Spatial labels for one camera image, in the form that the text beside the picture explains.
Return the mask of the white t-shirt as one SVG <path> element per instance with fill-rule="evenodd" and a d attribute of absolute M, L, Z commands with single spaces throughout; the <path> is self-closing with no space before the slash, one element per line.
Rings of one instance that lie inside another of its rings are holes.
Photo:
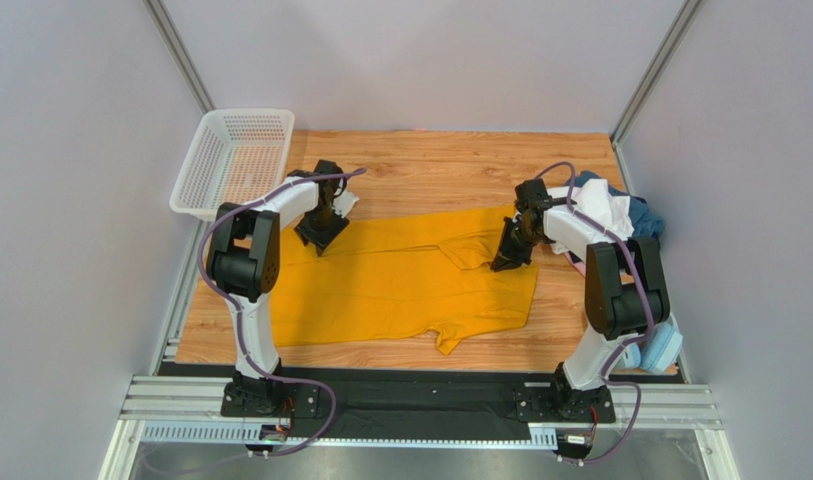
<path fill-rule="evenodd" d="M 630 197 L 614 196 L 608 190 L 605 179 L 592 179 L 582 187 L 572 188 L 572 202 L 576 212 L 582 212 L 597 222 L 596 228 L 574 215 L 566 205 L 569 188 L 548 188 L 547 193 L 553 199 L 560 199 L 561 204 L 552 207 L 543 217 L 545 236 L 551 240 L 554 254 L 570 252 L 584 259 L 586 247 L 590 244 L 615 240 L 603 232 L 603 228 L 613 232 L 621 240 L 633 236 L 634 228 L 629 215 Z"/>

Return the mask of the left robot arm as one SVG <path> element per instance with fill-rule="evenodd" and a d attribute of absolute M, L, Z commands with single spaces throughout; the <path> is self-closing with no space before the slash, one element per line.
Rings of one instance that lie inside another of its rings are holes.
<path fill-rule="evenodd" d="M 272 191 L 243 204 L 224 203 L 198 251 L 206 285 L 221 296 L 232 316 L 237 360 L 226 394 L 230 402 L 252 401 L 273 410 L 287 378 L 275 347 L 270 294 L 279 278 L 281 233 L 291 222 L 301 243 L 322 254 L 348 226 L 349 174 L 321 160 L 312 171 L 295 170 Z"/>

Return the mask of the pink garment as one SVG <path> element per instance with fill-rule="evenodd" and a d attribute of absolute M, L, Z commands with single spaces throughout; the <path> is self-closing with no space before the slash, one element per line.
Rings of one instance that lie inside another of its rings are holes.
<path fill-rule="evenodd" d="M 573 261 L 572 266 L 582 275 L 586 276 L 586 264 L 583 261 Z"/>

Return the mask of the light blue headphones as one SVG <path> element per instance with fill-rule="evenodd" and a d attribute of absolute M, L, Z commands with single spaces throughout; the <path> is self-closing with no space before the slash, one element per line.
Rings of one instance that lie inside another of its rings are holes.
<path fill-rule="evenodd" d="M 654 333 L 647 342 L 629 345 L 619 357 L 617 368 L 664 374 L 677 361 L 682 344 L 683 335 L 672 319 L 666 320 L 655 326 Z"/>

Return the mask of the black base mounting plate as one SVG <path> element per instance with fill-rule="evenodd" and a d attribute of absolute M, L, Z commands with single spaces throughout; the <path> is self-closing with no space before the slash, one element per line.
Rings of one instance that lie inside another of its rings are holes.
<path fill-rule="evenodd" d="M 294 436 L 319 432 L 325 439 L 514 441 L 530 436 L 532 423 L 618 423 L 619 389 L 631 376 L 592 398 L 564 400 L 555 373 L 455 372 L 287 367 L 280 406 L 230 402 L 225 385 L 224 418 L 276 421 Z"/>

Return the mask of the blue t-shirt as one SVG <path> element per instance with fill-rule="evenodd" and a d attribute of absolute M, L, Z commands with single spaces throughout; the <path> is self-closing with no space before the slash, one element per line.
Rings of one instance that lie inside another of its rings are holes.
<path fill-rule="evenodd" d="M 665 230 L 665 220 L 655 214 L 647 201 L 614 187 L 593 171 L 584 170 L 573 182 L 573 199 L 584 212 L 616 233 L 633 228 L 634 236 L 655 240 Z"/>

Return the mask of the yellow t-shirt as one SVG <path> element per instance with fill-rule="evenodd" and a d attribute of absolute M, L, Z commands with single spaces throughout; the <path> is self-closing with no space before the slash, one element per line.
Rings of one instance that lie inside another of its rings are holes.
<path fill-rule="evenodd" d="M 538 269 L 494 272 L 507 206 L 357 220 L 318 255 L 281 234 L 270 297 L 279 347 L 394 340 L 427 332 L 450 354 L 469 337 L 523 327 Z"/>

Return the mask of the white plastic basket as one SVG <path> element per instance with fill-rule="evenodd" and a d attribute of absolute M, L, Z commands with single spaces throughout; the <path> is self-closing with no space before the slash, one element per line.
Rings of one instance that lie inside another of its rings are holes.
<path fill-rule="evenodd" d="M 225 202 L 242 204 L 285 178 L 295 114 L 278 108 L 228 108 L 206 113 L 172 190 L 169 207 L 204 222 Z"/>

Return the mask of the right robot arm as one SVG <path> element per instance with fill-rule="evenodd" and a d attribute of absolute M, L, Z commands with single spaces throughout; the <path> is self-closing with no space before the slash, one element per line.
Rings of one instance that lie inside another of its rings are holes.
<path fill-rule="evenodd" d="M 515 188 L 515 214 L 505 218 L 490 267 L 511 270 L 531 262 L 539 244 L 565 249 L 585 267 L 587 329 L 573 354 L 555 372 L 564 400 L 592 398 L 605 389 L 619 356 L 653 333 L 670 314 L 658 244 L 636 236 L 620 198 L 603 181 L 549 193 L 540 178 Z"/>

